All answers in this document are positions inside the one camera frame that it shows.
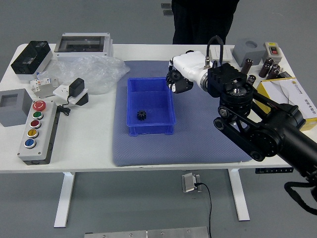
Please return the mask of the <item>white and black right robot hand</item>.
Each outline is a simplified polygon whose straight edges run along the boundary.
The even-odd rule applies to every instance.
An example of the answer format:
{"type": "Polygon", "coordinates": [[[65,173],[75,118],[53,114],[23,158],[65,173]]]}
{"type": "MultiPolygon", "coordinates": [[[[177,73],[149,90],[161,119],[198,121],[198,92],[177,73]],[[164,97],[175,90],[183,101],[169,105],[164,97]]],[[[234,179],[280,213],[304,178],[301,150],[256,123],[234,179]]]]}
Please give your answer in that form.
{"type": "Polygon", "coordinates": [[[193,51],[173,57],[169,61],[167,87],[179,94],[191,90],[195,83],[207,92],[208,70],[205,69],[205,56],[199,51],[193,51]]]}

